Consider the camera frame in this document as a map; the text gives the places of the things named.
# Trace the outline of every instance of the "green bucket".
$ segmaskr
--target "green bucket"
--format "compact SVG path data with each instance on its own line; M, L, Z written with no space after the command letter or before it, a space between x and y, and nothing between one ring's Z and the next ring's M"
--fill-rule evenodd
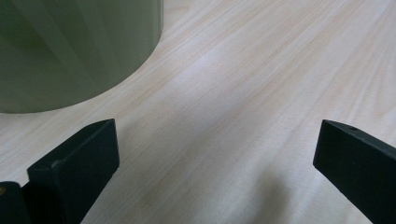
M154 51L163 0L0 1L0 112L88 100Z

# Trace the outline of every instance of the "green container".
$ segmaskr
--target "green container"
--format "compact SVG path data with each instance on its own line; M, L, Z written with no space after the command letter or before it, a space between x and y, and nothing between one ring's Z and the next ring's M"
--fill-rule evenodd
M0 0L0 112L88 100L154 51L163 0Z

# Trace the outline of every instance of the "green pot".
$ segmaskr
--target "green pot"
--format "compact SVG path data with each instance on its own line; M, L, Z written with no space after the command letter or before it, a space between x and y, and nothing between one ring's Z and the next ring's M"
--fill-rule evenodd
M154 51L163 0L1 0L0 112L88 100Z

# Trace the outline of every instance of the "light wood tabletop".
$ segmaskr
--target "light wood tabletop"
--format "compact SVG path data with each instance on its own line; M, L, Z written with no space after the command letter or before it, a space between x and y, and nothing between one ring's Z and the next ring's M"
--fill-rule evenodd
M120 168L83 223L370 223L312 165L320 123L396 145L396 1L164 0L117 87L0 114L0 177L114 118Z

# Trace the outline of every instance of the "wood grain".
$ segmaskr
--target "wood grain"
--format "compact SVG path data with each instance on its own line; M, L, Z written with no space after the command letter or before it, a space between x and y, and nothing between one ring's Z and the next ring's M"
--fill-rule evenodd
M115 118L121 167L83 223L370 223L312 165L322 119L396 145L396 2L165 0L117 87L0 115L0 177Z

